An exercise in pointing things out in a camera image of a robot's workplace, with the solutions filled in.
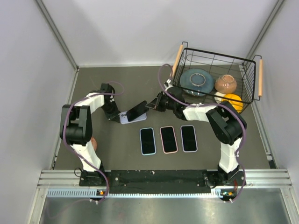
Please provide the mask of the dark blue phone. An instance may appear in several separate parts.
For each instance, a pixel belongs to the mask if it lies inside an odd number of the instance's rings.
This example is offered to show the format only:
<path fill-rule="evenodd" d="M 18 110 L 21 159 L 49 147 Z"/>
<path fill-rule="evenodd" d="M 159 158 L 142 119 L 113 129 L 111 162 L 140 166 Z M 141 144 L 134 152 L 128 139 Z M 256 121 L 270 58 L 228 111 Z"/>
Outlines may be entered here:
<path fill-rule="evenodd" d="M 166 126 L 160 128 L 163 151 L 166 154 L 175 153 L 178 150 L 174 128 Z"/>

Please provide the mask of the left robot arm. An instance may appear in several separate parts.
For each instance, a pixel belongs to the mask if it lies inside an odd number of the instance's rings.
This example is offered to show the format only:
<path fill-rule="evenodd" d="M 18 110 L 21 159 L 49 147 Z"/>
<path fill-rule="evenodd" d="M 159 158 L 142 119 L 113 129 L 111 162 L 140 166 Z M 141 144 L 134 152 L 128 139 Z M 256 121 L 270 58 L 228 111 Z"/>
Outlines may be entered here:
<path fill-rule="evenodd" d="M 101 108 L 109 121 L 120 122 L 120 111 L 114 99 L 118 93 L 111 84 L 102 83 L 100 89 L 73 104 L 63 105 L 61 111 L 60 138 L 82 162 L 80 179 L 96 185 L 106 184 L 107 177 L 92 143 L 92 113 Z"/>

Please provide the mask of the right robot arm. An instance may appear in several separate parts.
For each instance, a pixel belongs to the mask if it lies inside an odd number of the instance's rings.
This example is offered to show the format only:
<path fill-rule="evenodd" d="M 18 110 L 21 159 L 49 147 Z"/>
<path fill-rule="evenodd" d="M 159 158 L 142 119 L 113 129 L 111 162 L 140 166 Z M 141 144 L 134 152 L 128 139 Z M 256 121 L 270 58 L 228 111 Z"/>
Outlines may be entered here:
<path fill-rule="evenodd" d="M 208 122 L 221 143 L 218 179 L 225 185 L 235 179 L 240 168 L 239 151 L 244 142 L 247 124 L 230 102 L 188 104 L 180 88 L 169 87 L 159 92 L 146 107 L 159 112 L 171 110 L 178 119 L 184 121 Z"/>

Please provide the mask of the black phone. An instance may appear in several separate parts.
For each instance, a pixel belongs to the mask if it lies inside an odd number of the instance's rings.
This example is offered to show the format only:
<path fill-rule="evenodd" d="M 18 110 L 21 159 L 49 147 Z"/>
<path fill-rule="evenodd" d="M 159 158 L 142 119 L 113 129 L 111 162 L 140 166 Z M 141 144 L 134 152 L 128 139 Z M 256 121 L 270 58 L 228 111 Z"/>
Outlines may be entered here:
<path fill-rule="evenodd" d="M 146 107 L 147 101 L 144 100 L 138 105 L 134 106 L 132 109 L 128 110 L 126 115 L 129 122 L 137 119 L 141 115 L 145 114 L 149 108 Z"/>
<path fill-rule="evenodd" d="M 198 150 L 194 126 L 182 126 L 181 137 L 184 152 L 191 153 Z"/>

